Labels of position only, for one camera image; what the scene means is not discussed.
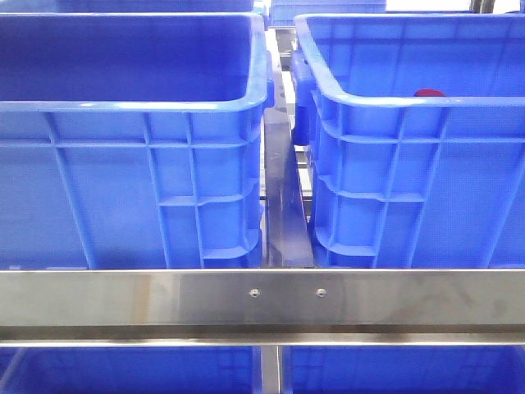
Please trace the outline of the red button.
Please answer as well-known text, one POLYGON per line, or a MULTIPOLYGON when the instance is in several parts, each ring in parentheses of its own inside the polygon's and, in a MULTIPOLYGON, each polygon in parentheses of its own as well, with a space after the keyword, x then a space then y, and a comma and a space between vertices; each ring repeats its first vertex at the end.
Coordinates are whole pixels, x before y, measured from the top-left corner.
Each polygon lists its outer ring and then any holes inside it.
POLYGON ((431 88, 422 88, 417 90, 414 94, 414 97, 424 97, 424 98, 436 98, 436 97, 445 97, 446 94, 438 89, 431 88))

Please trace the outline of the steel divider bar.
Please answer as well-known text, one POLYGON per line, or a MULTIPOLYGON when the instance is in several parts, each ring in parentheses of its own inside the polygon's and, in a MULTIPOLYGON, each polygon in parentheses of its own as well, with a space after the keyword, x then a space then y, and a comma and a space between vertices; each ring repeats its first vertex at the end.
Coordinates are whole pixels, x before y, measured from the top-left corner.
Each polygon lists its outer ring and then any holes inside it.
POLYGON ((267 266, 314 268, 281 70, 273 80, 275 103, 265 111, 263 132, 267 266))

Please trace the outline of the large blue crate left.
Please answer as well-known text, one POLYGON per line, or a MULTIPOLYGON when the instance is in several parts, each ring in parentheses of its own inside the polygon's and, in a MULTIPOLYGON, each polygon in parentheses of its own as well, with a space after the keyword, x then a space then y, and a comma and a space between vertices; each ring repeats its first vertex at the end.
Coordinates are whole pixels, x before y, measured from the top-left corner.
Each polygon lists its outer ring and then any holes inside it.
POLYGON ((254 13, 1 16, 1 266, 257 268, 254 13))

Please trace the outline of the large blue crate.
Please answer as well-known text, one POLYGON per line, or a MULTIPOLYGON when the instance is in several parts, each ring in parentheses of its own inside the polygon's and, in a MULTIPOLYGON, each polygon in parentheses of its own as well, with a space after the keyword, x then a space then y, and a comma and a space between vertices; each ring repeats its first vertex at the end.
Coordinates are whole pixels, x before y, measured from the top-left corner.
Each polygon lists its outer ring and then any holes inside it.
POLYGON ((524 265, 524 17, 294 20, 295 138, 324 268, 524 265), (413 94, 438 89, 445 97, 413 94))
POLYGON ((1 16, 1 266, 257 268, 254 13, 1 16))

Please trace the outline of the large blue crate right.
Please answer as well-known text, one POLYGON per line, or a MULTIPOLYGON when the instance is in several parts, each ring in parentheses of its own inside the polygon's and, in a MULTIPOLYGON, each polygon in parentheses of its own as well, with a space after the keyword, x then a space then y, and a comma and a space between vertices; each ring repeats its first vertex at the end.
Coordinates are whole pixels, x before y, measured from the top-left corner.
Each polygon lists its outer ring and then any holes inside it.
POLYGON ((294 20, 295 138, 324 268, 524 265, 524 17, 294 20), (438 89, 445 97, 413 94, 438 89))

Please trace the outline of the lower right blue crate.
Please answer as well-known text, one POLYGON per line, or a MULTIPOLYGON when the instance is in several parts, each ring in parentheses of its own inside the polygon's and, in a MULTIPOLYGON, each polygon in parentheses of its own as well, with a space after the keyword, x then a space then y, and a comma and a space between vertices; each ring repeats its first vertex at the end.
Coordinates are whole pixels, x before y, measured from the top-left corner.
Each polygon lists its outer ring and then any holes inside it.
POLYGON ((292 346, 287 393, 522 393, 521 346, 292 346))

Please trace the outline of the lower left blue crate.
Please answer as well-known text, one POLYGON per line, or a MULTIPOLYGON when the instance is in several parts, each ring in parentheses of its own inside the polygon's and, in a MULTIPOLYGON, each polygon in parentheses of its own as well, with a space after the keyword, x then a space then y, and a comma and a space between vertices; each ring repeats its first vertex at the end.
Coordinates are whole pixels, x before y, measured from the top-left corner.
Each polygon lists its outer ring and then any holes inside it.
POLYGON ((253 347, 24 349, 1 379, 3 393, 259 393, 253 347))

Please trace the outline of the rear right blue crate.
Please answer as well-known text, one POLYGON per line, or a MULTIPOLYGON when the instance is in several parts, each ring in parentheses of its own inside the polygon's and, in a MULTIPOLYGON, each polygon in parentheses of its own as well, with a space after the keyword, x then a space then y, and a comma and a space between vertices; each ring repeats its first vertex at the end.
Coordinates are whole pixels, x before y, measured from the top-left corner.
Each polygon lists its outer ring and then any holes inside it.
POLYGON ((270 26, 292 26, 294 18, 316 13, 384 13, 385 0, 283 0, 271 1, 270 26))

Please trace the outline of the rear left blue crate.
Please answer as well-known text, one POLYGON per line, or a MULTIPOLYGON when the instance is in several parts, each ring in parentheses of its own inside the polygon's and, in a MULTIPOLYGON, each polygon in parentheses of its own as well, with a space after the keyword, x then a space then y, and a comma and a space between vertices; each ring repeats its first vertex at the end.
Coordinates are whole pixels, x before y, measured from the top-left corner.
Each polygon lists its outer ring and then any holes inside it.
POLYGON ((1 12, 255 12, 268 13, 265 1, 56 0, 1 1, 1 12))

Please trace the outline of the stainless steel shelf rail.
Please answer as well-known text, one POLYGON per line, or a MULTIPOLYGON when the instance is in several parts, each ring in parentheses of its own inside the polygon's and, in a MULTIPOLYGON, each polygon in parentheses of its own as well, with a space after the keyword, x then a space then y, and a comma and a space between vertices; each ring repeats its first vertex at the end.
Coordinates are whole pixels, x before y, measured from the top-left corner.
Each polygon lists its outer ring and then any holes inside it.
POLYGON ((4 271, 3 346, 521 345, 521 270, 4 271))

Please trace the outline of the steel vertical post below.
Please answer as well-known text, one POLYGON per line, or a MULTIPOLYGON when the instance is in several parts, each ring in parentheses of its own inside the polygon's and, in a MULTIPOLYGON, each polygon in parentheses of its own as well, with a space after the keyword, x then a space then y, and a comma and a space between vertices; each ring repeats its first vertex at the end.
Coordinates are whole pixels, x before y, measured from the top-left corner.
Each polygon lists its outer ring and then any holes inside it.
POLYGON ((261 348, 262 393, 281 394, 283 392, 283 350, 281 346, 261 348))

